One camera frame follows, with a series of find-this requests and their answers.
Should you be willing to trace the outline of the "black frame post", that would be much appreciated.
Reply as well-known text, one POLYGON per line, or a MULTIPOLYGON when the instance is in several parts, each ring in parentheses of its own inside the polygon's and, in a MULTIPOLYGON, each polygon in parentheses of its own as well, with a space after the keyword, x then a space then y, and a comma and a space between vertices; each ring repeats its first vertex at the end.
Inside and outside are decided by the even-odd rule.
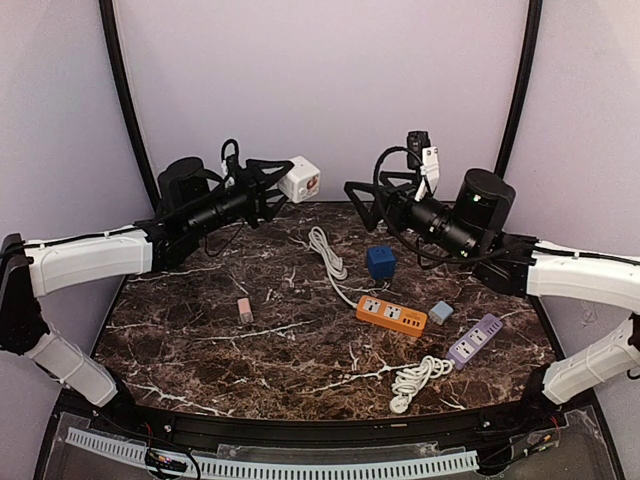
POLYGON ((121 115, 147 198, 151 208, 155 210, 160 201, 160 194, 145 148, 142 131, 138 122, 131 94, 117 25, 115 2, 112 0, 99 0, 98 6, 121 115))
POLYGON ((542 9, 542 0, 530 0, 528 2, 526 24, 512 99, 494 166, 494 173, 502 179, 505 178, 509 166, 509 161, 524 109, 533 61, 535 58, 542 9))

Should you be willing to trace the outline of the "small circuit board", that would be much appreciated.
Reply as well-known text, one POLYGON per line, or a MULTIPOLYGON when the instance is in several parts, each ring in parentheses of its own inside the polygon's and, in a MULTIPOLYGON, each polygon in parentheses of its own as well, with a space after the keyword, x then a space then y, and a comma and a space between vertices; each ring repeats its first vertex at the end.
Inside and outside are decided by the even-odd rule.
POLYGON ((187 470, 187 464, 185 462, 171 458, 152 449, 146 450, 144 462, 147 466, 161 471, 166 470, 184 473, 187 470))

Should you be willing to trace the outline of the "pink wall charger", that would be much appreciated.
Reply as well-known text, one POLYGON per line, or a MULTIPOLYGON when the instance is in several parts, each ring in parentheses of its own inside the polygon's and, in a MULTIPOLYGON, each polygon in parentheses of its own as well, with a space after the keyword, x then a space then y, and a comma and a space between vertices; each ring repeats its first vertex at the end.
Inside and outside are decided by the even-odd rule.
POLYGON ((238 312, 240 321, 243 324, 248 324, 253 321, 253 313, 251 304, 248 298, 241 298, 237 301, 238 312))

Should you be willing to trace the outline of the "white cube socket adapter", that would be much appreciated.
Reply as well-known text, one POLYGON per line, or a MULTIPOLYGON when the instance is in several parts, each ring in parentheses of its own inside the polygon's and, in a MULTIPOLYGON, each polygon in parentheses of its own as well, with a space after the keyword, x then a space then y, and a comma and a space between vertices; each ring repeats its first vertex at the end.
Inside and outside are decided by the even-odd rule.
POLYGON ((278 189, 293 203, 298 204, 320 191, 320 170, 304 156, 291 159, 293 168, 278 183, 278 189))

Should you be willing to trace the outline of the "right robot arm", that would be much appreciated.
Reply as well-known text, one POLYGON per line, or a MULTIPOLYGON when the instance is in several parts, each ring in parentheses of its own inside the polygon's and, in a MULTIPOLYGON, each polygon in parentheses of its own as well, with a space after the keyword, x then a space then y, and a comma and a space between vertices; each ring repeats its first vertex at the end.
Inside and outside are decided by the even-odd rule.
POLYGON ((516 192, 498 175, 479 168, 466 172, 453 205, 430 195, 419 198, 409 175, 382 172, 380 183, 348 181, 344 191, 367 230, 385 222, 400 238, 411 230, 445 256, 406 246, 433 262, 470 265, 486 287, 517 297, 565 297, 629 311, 611 333, 578 353, 536 368, 523 402, 510 413, 521 434, 534 432, 549 407, 627 373, 639 365, 639 260, 561 247, 535 236, 508 234, 503 227, 516 192))

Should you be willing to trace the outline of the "purple power strip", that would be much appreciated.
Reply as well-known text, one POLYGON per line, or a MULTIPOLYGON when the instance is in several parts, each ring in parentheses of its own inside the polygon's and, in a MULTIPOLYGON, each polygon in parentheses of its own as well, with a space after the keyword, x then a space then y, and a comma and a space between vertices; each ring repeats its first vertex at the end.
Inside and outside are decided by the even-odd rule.
POLYGON ((485 315, 449 348, 446 359, 456 370, 462 370, 502 328, 503 323, 498 317, 485 315))

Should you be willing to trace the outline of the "light blue wall charger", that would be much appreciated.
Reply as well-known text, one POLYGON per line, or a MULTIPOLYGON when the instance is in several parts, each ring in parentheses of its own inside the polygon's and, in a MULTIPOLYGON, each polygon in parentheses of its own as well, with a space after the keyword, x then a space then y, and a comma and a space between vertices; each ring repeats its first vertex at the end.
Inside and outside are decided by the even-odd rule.
POLYGON ((436 303, 428 313, 429 319, 442 326, 454 313, 454 309, 444 301, 436 303))

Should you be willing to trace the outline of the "black front rail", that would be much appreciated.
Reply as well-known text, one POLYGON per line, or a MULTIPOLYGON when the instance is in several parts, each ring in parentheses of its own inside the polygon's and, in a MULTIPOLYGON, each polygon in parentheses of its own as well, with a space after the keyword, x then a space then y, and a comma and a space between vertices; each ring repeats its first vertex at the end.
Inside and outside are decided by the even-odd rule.
POLYGON ((116 425, 153 433, 195 449, 220 444, 267 447, 390 446, 436 441, 442 446, 500 444, 552 425, 548 417, 524 412, 517 403, 470 411, 380 420, 246 420, 179 413, 121 403, 105 411, 116 425))

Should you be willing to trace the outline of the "blue cube socket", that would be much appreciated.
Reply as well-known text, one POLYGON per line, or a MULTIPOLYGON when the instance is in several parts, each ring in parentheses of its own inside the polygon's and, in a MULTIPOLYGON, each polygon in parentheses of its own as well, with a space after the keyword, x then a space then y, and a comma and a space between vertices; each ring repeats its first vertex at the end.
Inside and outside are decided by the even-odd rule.
POLYGON ((369 247, 366 251, 367 270, 376 282, 392 278, 396 264, 396 257, 389 245, 369 247))

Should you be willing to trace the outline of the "orange power strip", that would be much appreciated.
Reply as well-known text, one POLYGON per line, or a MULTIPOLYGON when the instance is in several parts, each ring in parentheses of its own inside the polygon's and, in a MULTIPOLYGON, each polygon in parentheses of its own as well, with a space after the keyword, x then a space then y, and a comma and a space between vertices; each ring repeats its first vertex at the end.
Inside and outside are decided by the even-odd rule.
POLYGON ((424 312, 363 295, 356 307, 356 318, 392 331, 419 338, 428 323, 424 312))

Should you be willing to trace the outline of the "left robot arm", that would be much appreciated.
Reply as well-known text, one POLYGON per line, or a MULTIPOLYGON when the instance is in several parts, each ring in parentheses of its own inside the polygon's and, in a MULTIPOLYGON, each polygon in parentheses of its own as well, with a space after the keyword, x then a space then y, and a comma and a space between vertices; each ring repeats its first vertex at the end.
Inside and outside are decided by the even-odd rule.
POLYGON ((27 242, 7 236, 1 248, 1 348, 25 355, 58 382, 102 408, 120 436, 141 427, 140 412, 102 365, 45 321, 40 298, 63 288, 123 275, 168 271, 194 253, 201 238, 242 219, 252 227, 270 221, 286 203, 277 184, 290 160, 227 160, 225 176, 198 157, 170 164, 158 177, 156 214, 116 230, 27 242))

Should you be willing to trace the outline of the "right black frame post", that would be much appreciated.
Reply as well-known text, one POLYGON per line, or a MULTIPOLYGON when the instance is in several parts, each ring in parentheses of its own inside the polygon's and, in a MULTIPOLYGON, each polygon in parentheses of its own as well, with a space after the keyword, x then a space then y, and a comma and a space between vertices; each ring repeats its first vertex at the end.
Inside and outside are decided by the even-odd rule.
POLYGON ((509 161, 524 109, 533 61, 535 58, 542 9, 542 0, 530 0, 528 2, 526 24, 512 99, 494 166, 494 173, 502 179, 505 178, 509 166, 509 161))

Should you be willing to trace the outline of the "left black frame post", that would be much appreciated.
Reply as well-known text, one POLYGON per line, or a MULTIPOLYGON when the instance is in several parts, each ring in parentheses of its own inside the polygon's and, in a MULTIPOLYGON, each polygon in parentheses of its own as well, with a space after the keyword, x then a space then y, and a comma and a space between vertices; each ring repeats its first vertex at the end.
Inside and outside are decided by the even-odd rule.
POLYGON ((115 2, 112 0, 99 0, 98 6, 121 115, 147 198, 151 208, 155 210, 160 201, 160 194, 145 148, 142 131, 138 122, 131 94, 117 25, 115 2))

